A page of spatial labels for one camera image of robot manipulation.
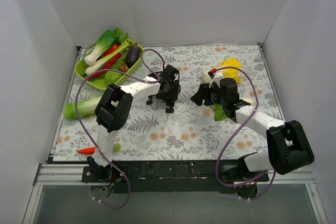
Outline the floral patterned table mat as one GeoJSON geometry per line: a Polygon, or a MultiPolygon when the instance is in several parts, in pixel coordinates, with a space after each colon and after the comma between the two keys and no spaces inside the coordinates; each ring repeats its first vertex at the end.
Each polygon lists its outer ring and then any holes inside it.
{"type": "Polygon", "coordinates": [[[174,113],[167,114],[166,105],[154,100],[133,103],[128,120],[118,132],[116,142],[121,149],[115,160],[196,160],[236,159],[253,152],[264,152],[267,141],[258,133],[225,119],[214,120],[211,106],[196,106],[191,96],[198,90],[202,73],[216,68],[227,59],[241,63],[238,85],[240,97],[259,103],[258,110],[281,119],[282,111],[268,76],[259,45],[211,45],[155,47],[144,54],[145,64],[134,72],[144,78],[149,70],[159,71],[162,63],[180,72],[181,93],[174,113]]]}

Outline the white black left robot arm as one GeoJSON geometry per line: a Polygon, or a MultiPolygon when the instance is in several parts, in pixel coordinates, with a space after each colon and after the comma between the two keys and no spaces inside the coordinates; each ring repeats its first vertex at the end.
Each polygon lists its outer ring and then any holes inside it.
{"type": "Polygon", "coordinates": [[[146,104],[152,104],[156,98],[166,103],[165,112],[174,113],[174,105],[181,91],[180,72],[167,65],[162,71],[151,73],[144,82],[134,82],[125,86],[111,84],[105,90],[96,109],[98,124],[98,146],[94,154],[87,158],[90,172],[100,182],[111,178],[113,147],[118,130],[126,123],[133,102],[148,98],[146,104]]]}

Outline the purple eggplant toy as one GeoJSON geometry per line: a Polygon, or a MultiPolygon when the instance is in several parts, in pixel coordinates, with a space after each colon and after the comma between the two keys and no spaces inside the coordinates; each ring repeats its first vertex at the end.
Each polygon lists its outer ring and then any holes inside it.
{"type": "Polygon", "coordinates": [[[132,45],[125,58],[125,63],[131,68],[139,58],[139,46],[137,44],[132,45]]]}

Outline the white radish toy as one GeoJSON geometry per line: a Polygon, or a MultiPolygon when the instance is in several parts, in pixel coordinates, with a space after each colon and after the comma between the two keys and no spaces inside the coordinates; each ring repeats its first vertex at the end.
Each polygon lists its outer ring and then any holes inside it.
{"type": "MultiPolygon", "coordinates": [[[[244,101],[250,103],[251,105],[255,105],[255,100],[252,98],[243,98],[244,101]]],[[[219,122],[227,119],[227,116],[224,113],[223,108],[220,105],[212,105],[214,110],[214,121],[219,122]]]]}

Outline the green bok choy toy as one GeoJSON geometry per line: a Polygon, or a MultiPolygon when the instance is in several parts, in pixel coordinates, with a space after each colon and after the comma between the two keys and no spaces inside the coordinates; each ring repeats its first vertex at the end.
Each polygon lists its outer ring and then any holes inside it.
{"type": "Polygon", "coordinates": [[[84,61],[88,66],[93,66],[98,58],[103,55],[111,46],[117,43],[119,36],[113,31],[105,31],[96,41],[95,46],[90,54],[84,57],[84,61]]]}

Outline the green napa cabbage toy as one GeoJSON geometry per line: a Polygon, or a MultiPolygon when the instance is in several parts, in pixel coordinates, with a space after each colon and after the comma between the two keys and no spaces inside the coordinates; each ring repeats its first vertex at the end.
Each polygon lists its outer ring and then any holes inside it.
{"type": "MultiPolygon", "coordinates": [[[[77,102],[77,110],[80,118],[93,115],[101,97],[95,97],[77,102]]],[[[75,103],[68,103],[63,108],[63,116],[67,120],[77,120],[75,103]]]]}

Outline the orange carrot toy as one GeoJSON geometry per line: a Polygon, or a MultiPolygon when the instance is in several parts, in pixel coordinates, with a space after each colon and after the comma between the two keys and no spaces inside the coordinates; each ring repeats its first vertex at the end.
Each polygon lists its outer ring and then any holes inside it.
{"type": "MultiPolygon", "coordinates": [[[[77,150],[77,153],[82,154],[82,155],[93,155],[95,150],[96,150],[95,147],[89,147],[89,148],[77,150]]],[[[121,145],[119,143],[114,144],[113,151],[120,152],[120,150],[121,150],[121,145]]]]}

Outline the brown kiwi toy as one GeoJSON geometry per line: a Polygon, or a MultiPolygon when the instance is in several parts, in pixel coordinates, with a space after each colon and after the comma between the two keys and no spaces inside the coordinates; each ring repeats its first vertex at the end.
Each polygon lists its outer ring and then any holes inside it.
{"type": "Polygon", "coordinates": [[[126,73],[126,72],[128,72],[129,67],[128,67],[128,65],[127,65],[126,63],[123,63],[123,64],[120,65],[119,70],[120,70],[121,72],[126,73]]]}

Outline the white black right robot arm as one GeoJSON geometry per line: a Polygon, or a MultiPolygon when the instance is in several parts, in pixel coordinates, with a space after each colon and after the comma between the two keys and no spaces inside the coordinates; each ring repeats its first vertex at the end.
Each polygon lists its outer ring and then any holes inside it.
{"type": "Polygon", "coordinates": [[[219,83],[200,84],[191,97],[198,106],[219,105],[227,118],[257,132],[267,141],[265,152],[242,156],[238,160],[238,176],[251,180],[257,172],[274,170],[280,175],[310,165],[314,154],[300,122],[285,122],[256,111],[249,102],[241,99],[237,83],[223,78],[219,83]]]}

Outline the green round cabbage toy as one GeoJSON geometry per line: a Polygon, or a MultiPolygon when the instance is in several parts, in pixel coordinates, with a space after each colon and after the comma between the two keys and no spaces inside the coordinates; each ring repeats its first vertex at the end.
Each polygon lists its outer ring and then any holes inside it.
{"type": "Polygon", "coordinates": [[[104,77],[105,81],[108,85],[116,83],[120,78],[122,77],[122,74],[115,71],[108,71],[104,77]]]}

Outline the black headed key bunch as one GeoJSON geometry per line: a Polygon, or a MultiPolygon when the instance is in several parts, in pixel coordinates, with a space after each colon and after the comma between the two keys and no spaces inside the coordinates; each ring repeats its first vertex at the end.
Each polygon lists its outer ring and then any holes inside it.
{"type": "Polygon", "coordinates": [[[155,109],[155,105],[154,105],[154,101],[153,101],[153,100],[147,100],[147,101],[146,101],[146,105],[147,105],[150,109],[155,109]]]}

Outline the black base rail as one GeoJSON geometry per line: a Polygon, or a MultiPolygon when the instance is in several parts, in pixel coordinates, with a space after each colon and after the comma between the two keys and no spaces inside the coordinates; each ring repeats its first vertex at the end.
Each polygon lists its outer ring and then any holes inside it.
{"type": "Polygon", "coordinates": [[[218,191],[235,192],[233,184],[257,176],[237,171],[238,160],[115,161],[99,166],[92,158],[82,172],[83,183],[107,183],[114,193],[218,191]]]}

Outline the red chili pepper toy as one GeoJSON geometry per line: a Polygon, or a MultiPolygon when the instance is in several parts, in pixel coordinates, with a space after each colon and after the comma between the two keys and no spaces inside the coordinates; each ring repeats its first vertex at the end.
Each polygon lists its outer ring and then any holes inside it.
{"type": "MultiPolygon", "coordinates": [[[[108,55],[110,55],[111,53],[113,53],[119,46],[117,44],[114,44],[110,49],[108,49],[104,54],[103,57],[106,57],[108,55]]],[[[108,63],[103,67],[103,69],[109,69],[113,64],[115,64],[119,58],[122,56],[122,54],[119,52],[118,54],[116,54],[110,61],[108,61],[108,63]]],[[[102,75],[103,73],[96,73],[94,74],[92,77],[89,78],[89,80],[99,77],[100,75],[102,75]]]]}

